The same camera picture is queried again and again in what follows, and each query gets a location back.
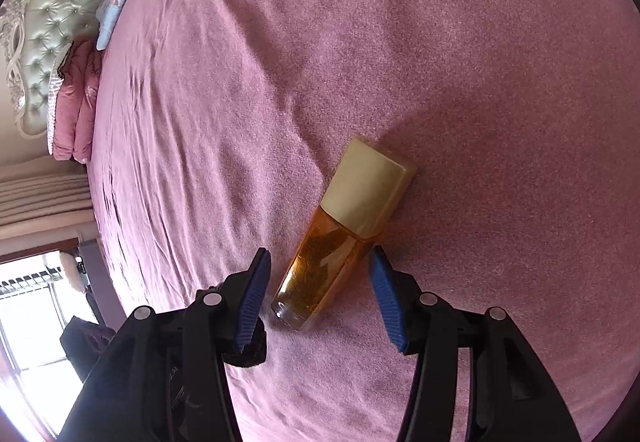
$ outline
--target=pink bedsheet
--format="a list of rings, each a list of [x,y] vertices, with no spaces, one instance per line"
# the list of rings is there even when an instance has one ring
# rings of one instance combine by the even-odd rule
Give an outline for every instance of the pink bedsheet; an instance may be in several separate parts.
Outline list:
[[[419,168],[395,267],[505,307],[590,440],[640,367],[639,65],[631,0],[128,0],[90,164],[114,285],[182,307],[265,246],[273,293],[361,133]],[[314,332],[263,312],[246,441],[395,440],[414,360],[363,272]]]

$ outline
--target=tufted headboard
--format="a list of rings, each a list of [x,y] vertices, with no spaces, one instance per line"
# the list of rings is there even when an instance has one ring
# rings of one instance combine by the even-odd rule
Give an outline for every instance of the tufted headboard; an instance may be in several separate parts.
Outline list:
[[[98,31],[101,0],[4,0],[0,44],[16,122],[26,137],[47,127],[49,75],[57,52],[74,36]]]

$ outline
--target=ribbed blue rubber pad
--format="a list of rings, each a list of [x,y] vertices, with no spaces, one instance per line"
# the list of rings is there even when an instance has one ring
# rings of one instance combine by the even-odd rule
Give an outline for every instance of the ribbed blue rubber pad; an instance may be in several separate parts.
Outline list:
[[[270,277],[271,255],[268,250],[265,250],[246,287],[238,309],[238,327],[234,338],[234,348],[238,353],[251,342],[254,335],[255,324],[258,321],[258,314],[267,292]]]
[[[404,330],[402,309],[391,281],[392,274],[393,268],[386,257],[378,255],[374,250],[369,265],[369,278],[373,292],[376,294],[382,320],[385,322],[386,334],[398,351],[404,352],[409,341]]]

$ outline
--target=beige cap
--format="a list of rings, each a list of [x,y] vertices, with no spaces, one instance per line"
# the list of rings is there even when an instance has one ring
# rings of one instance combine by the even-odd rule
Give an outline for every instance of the beige cap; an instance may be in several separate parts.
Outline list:
[[[354,137],[331,180],[322,209],[361,238],[382,232],[415,174],[415,165]]]

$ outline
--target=bottle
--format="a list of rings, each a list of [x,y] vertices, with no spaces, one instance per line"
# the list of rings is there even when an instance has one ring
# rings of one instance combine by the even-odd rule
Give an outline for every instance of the bottle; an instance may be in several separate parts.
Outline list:
[[[274,296],[276,316],[295,330],[310,325],[368,255],[414,174],[406,159],[351,139]]]

